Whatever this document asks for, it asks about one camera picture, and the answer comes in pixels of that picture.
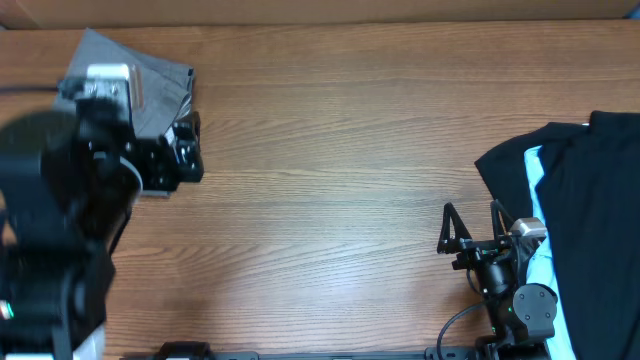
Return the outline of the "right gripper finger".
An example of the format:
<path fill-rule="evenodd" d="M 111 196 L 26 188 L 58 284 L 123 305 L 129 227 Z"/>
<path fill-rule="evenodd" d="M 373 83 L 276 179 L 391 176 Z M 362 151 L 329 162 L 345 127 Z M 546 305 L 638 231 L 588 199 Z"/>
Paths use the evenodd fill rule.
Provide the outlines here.
<path fill-rule="evenodd" d="M 491 202 L 490 210 L 494 237 L 500 238 L 502 236 L 506 236 L 515 220 L 498 199 Z"/>
<path fill-rule="evenodd" d="M 452 203 L 443 208 L 443 219 L 437 244 L 438 253 L 458 253 L 466 249 L 472 237 Z"/>

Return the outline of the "grey cotton shorts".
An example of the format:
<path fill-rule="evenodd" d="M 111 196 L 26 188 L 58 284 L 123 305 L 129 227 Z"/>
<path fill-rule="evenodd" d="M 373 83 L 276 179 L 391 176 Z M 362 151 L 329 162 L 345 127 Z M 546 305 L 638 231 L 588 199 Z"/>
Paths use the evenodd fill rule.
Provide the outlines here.
<path fill-rule="evenodd" d="M 173 192 L 182 182 L 198 183 L 204 175 L 200 154 L 200 118 L 192 110 L 193 67 L 153 57 L 87 29 L 67 75 L 90 79 L 125 79 L 134 88 L 131 124 L 139 140 L 164 141 L 172 149 L 176 180 L 146 185 L 149 194 Z"/>

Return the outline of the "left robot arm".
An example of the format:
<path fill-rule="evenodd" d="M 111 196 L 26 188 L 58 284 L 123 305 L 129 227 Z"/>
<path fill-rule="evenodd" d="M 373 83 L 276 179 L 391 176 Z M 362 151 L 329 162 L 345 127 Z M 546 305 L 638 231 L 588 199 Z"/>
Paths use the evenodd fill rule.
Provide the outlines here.
<path fill-rule="evenodd" d="M 106 320 L 112 255 L 139 196 L 204 174 L 200 118 L 136 136 L 107 98 L 21 116 L 1 131 L 1 192 L 15 242 L 1 248 L 1 355 L 70 359 Z"/>

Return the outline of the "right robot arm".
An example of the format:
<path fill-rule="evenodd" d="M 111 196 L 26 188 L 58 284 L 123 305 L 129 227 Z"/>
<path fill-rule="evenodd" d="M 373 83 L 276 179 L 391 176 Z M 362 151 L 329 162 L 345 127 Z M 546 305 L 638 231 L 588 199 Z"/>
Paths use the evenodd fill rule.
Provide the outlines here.
<path fill-rule="evenodd" d="M 452 268 L 463 270 L 481 301 L 452 316 L 436 342 L 436 356 L 447 359 L 446 331 L 460 318 L 484 308 L 492 333 L 462 350 L 465 359 L 548 359 L 546 341 L 555 335 L 558 295 L 549 286 L 526 281 L 529 261 L 546 239 L 536 217 L 514 219 L 497 200 L 490 204 L 493 238 L 475 241 L 454 205 L 443 207 L 439 254 L 454 254 Z"/>

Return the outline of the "light blue garment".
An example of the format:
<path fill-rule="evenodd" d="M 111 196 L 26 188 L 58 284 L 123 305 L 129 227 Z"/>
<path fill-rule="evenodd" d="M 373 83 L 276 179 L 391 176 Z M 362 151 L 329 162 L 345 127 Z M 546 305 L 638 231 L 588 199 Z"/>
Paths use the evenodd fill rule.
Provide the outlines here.
<path fill-rule="evenodd" d="M 538 218 L 543 224 L 546 224 L 545 216 L 536 190 L 537 185 L 545 175 L 545 171 L 539 157 L 540 150 L 541 146 L 532 147 L 526 150 L 524 152 L 524 165 L 532 203 L 533 216 Z M 553 254 L 549 233 L 546 233 L 546 239 L 538 247 L 529 261 L 526 280 L 528 283 L 546 285 L 557 295 L 560 295 L 553 264 Z M 557 314 L 553 321 L 553 325 L 555 335 L 546 340 L 551 359 L 576 360 L 561 301 L 558 301 L 557 303 Z"/>

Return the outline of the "black garment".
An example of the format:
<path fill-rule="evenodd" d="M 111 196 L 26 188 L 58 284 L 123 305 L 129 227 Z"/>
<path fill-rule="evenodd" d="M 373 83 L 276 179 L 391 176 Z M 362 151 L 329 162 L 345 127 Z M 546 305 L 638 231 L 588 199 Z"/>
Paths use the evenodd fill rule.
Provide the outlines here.
<path fill-rule="evenodd" d="M 550 122 L 475 163 L 514 218 L 534 217 L 524 152 L 541 146 L 536 187 L 576 359 L 639 356 L 639 116 L 594 111 Z"/>

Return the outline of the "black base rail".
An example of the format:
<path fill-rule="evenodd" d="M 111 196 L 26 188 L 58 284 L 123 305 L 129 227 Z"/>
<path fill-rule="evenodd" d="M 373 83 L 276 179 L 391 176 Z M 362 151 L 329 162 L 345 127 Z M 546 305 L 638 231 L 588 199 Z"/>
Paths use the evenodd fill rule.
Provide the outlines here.
<path fill-rule="evenodd" d="M 153 353 L 126 353 L 122 360 L 472 360 L 471 347 L 435 347 L 422 351 L 260 354 L 255 351 L 215 351 L 206 342 L 166 342 Z"/>

